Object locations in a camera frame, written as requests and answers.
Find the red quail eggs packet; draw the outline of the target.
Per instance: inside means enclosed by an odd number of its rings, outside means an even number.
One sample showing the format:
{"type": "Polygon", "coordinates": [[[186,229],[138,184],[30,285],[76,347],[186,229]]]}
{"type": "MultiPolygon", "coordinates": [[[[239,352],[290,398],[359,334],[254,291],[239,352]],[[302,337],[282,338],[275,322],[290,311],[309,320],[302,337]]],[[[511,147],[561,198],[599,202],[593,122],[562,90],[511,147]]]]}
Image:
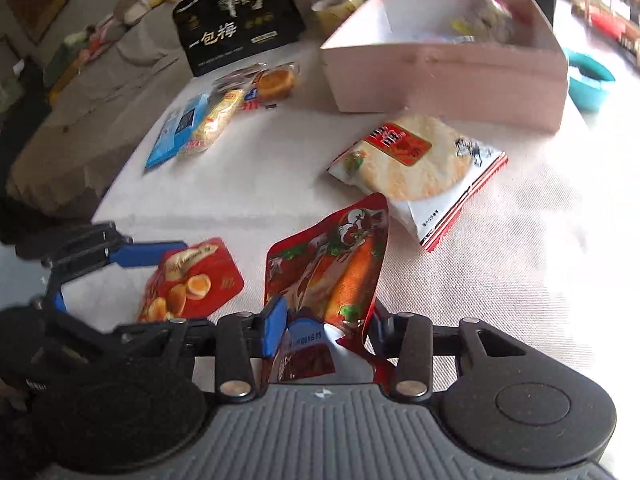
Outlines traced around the red quail eggs packet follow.
{"type": "Polygon", "coordinates": [[[208,318],[244,287],[220,237],[168,252],[145,284],[138,322],[208,318]]]}

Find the red sausage snack bag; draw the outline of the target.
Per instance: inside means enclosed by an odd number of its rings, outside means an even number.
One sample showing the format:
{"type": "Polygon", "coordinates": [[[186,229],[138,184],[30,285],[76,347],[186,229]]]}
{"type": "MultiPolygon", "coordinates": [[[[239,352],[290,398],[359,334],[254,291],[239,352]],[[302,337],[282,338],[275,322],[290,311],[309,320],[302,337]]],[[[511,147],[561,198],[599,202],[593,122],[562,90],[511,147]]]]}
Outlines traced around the red sausage snack bag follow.
{"type": "Polygon", "coordinates": [[[364,346],[389,227],[373,193],[271,246],[265,300],[283,301],[284,329],[262,380],[390,386],[393,365],[364,346]]]}

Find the small clear cake snack packet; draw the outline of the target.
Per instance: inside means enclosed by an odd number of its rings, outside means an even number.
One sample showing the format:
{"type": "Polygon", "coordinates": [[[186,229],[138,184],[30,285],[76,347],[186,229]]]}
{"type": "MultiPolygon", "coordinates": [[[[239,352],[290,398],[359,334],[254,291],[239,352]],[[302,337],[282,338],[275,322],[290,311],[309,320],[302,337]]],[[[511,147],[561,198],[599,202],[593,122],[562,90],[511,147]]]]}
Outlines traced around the small clear cake snack packet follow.
{"type": "Polygon", "coordinates": [[[515,18],[506,0],[474,0],[465,14],[450,22],[450,27],[466,41],[510,44],[515,18]]]}

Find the blue snack packet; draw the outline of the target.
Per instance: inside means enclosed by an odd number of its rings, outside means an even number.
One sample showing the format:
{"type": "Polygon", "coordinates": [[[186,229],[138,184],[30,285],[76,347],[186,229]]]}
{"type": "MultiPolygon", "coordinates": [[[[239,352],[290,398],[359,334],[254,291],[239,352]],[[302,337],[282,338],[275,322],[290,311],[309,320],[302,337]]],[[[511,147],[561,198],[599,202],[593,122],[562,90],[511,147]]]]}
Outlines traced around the blue snack packet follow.
{"type": "Polygon", "coordinates": [[[179,153],[209,110],[209,97],[209,93],[198,94],[183,107],[169,112],[146,160],[145,170],[160,166],[179,153]]]}

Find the rice cracker packet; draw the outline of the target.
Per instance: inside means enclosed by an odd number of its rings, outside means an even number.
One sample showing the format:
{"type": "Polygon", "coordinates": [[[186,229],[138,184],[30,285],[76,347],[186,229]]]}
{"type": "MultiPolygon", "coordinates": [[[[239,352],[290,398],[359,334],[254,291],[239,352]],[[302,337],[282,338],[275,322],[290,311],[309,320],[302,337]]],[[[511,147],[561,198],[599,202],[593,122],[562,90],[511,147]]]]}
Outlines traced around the rice cracker packet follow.
{"type": "Polygon", "coordinates": [[[392,217],[431,252],[507,161],[505,152],[436,117],[403,112],[339,154],[328,173],[364,194],[383,194],[392,217]]]}

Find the yellow noodle snack stick packet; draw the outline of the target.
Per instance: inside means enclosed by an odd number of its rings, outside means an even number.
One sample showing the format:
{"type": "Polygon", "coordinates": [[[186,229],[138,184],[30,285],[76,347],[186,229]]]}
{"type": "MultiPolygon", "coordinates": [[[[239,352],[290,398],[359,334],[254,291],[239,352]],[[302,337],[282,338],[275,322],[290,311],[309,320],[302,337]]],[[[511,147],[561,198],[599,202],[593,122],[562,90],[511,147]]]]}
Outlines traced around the yellow noodle snack stick packet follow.
{"type": "Polygon", "coordinates": [[[180,148],[178,156],[188,157],[207,151],[240,109],[245,93],[244,89],[226,92],[192,132],[189,141],[180,148]]]}

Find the orange cake packet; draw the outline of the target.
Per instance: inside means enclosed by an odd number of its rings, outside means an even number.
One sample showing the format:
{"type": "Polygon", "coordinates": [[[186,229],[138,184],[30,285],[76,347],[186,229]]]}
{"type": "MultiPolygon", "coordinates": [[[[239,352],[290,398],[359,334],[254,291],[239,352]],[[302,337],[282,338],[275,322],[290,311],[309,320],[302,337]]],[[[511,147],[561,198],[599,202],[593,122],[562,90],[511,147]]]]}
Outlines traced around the orange cake packet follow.
{"type": "Polygon", "coordinates": [[[291,95],[299,71],[296,61],[273,66],[255,63],[218,78],[213,88],[221,96],[231,90],[244,90],[242,110],[273,108],[291,95]]]}

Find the black plum gift box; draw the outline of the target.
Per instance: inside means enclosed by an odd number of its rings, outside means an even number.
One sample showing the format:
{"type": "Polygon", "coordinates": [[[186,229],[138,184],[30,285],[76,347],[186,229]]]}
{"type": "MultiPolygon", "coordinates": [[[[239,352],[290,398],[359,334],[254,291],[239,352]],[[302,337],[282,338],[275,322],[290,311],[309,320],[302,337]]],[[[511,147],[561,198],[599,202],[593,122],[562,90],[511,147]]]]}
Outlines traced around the black plum gift box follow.
{"type": "Polygon", "coordinates": [[[181,0],[172,19],[195,76],[292,44],[306,30],[294,0],[181,0]]]}

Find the pink cardboard box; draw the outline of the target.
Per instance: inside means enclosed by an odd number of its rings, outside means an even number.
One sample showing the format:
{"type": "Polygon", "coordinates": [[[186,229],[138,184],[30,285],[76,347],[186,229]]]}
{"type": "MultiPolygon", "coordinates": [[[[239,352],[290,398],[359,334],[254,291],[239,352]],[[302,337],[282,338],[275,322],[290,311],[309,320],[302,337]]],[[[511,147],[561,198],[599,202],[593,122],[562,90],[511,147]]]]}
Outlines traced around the pink cardboard box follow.
{"type": "Polygon", "coordinates": [[[469,122],[555,133],[568,91],[568,62],[535,0],[506,0],[510,44],[419,44],[416,32],[454,35],[450,22],[474,0],[367,0],[322,44],[338,109],[408,108],[469,122]]]}

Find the teal plastic basin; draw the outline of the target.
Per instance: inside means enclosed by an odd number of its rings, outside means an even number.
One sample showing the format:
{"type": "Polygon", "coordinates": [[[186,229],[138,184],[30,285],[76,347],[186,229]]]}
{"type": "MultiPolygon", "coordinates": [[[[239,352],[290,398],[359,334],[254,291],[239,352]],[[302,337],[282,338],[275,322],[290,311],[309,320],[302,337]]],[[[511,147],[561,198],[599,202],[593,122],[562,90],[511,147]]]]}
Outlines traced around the teal plastic basin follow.
{"type": "Polygon", "coordinates": [[[616,83],[615,76],[585,53],[565,49],[570,88],[568,95],[581,112],[597,113],[616,83]]]}

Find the light blue packet in box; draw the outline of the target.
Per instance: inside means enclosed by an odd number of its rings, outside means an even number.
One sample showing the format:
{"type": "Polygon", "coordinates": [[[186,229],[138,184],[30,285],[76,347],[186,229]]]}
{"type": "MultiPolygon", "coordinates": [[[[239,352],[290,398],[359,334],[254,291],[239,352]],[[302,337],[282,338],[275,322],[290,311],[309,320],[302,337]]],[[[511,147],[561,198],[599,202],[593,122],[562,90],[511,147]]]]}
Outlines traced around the light blue packet in box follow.
{"type": "Polygon", "coordinates": [[[472,44],[471,35],[442,35],[434,32],[416,32],[411,38],[419,44],[472,44]]]}

